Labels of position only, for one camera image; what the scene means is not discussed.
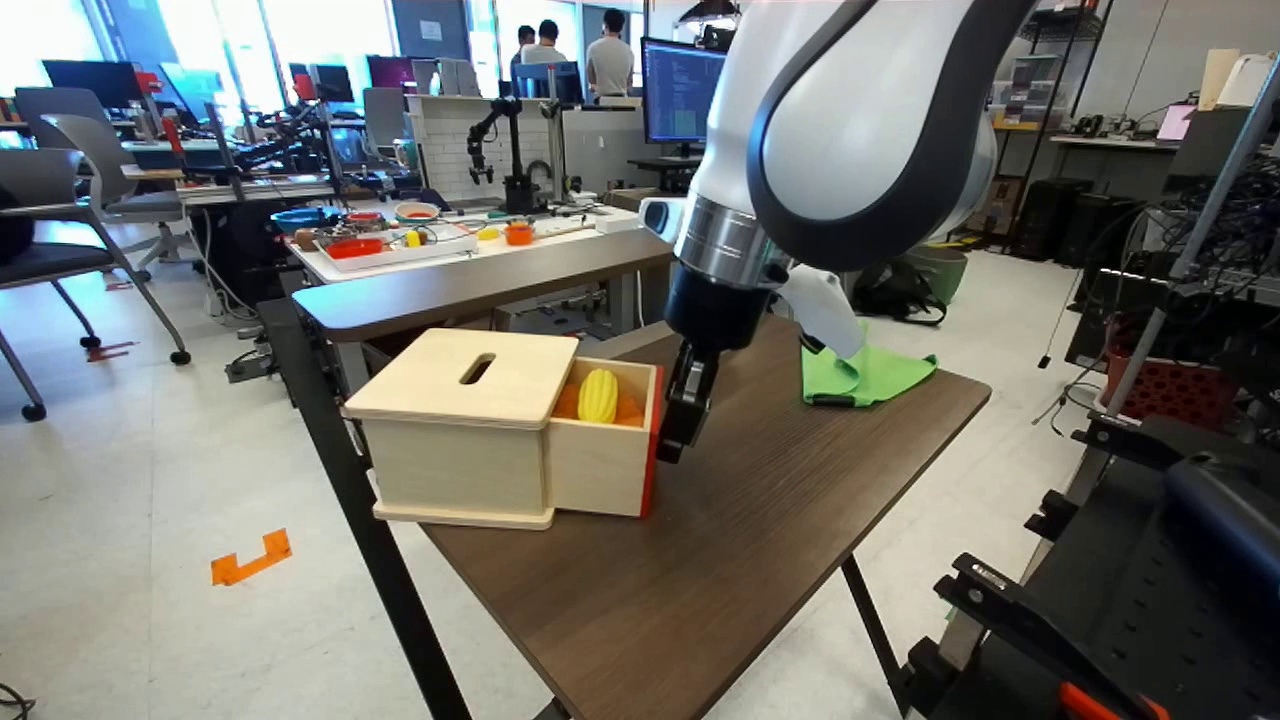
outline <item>person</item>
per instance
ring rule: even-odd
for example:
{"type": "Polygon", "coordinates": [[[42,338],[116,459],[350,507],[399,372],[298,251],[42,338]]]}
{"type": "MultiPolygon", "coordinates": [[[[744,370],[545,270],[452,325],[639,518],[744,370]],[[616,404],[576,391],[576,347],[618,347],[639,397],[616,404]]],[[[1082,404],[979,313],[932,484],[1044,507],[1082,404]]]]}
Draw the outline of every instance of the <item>person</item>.
{"type": "Polygon", "coordinates": [[[516,45],[520,45],[520,47],[516,47],[516,58],[511,58],[511,81],[516,81],[516,63],[520,63],[522,47],[532,47],[532,39],[535,39],[535,35],[532,35],[532,26],[520,26],[520,27],[516,27],[516,45]]]}
{"type": "Polygon", "coordinates": [[[566,58],[556,47],[561,39],[561,26],[556,19],[541,19],[535,26],[535,45],[528,45],[520,52],[520,63],[566,63],[566,58]]]}
{"type": "Polygon", "coordinates": [[[603,14],[603,35],[586,47],[586,88],[592,96],[629,96],[631,92],[631,47],[622,45],[622,14],[603,14]]]}

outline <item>orange tape marker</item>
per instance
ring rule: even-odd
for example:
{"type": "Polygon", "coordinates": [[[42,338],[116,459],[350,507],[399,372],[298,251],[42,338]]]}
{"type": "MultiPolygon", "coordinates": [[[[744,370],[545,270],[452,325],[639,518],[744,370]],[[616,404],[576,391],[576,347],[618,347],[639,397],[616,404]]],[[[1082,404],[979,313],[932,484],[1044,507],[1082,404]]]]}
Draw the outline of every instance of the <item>orange tape marker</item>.
{"type": "Polygon", "coordinates": [[[254,556],[254,560],[246,560],[246,565],[239,565],[237,552],[211,560],[211,584],[227,584],[227,587],[233,587],[233,584],[243,584],[246,576],[264,574],[264,570],[270,570],[270,565],[280,565],[280,560],[287,560],[287,556],[290,556],[287,533],[275,528],[275,533],[264,538],[264,556],[254,556]]]}

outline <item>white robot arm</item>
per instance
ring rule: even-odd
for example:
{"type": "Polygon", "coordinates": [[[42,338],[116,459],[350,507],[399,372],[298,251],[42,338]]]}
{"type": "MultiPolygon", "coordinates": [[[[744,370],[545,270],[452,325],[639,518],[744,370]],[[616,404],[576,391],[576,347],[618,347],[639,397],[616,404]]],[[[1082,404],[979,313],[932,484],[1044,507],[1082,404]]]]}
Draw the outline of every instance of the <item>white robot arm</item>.
{"type": "Polygon", "coordinates": [[[855,353],[829,273],[892,262],[962,219],[993,180],[987,92],[1036,0],[753,0],[724,62],[689,201],[643,225],[675,243],[662,459],[692,445],[718,353],[783,301],[855,353]]]}

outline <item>gray floor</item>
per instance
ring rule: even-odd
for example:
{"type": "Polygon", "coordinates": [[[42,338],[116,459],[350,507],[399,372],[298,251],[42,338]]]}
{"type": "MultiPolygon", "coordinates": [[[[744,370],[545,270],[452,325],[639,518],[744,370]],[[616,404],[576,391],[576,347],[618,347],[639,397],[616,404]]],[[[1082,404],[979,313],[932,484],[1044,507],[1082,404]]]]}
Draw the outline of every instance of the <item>gray floor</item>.
{"type": "MultiPolygon", "coordinates": [[[[943,628],[932,579],[955,552],[1021,574],[1022,518],[1078,465],[1077,445],[1032,423],[1072,378],[1036,370],[1072,285],[1077,273],[1051,266],[972,258],[938,332],[866,325],[877,343],[936,353],[995,389],[855,552],[899,654],[943,628]]],[[[47,421],[22,423],[22,397],[0,370],[0,680],[35,697],[47,720],[426,715],[280,385],[225,385],[225,359],[243,343],[190,273],[169,270],[157,289],[189,332],[190,370],[169,365],[140,296],[103,292],[103,276],[71,282],[71,292],[109,343],[131,343],[109,365],[83,365],[47,289],[0,292],[0,330],[47,391],[47,421]],[[211,587],[208,560],[252,556],[270,528],[287,528],[296,556],[211,587]]],[[[470,711],[532,715],[548,702],[535,674],[417,528],[396,538],[470,711]]],[[[892,715],[838,579],[711,715],[892,715]]]]}

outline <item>green cloth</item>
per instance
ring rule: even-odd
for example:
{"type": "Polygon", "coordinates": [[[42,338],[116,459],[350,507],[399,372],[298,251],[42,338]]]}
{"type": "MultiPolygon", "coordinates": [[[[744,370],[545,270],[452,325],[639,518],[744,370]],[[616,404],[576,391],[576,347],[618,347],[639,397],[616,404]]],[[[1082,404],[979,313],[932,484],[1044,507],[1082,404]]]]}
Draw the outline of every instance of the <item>green cloth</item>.
{"type": "Polygon", "coordinates": [[[932,359],[899,356],[877,343],[864,343],[853,365],[837,359],[833,353],[801,347],[802,404],[824,410],[877,410],[922,385],[932,372],[932,359]]]}

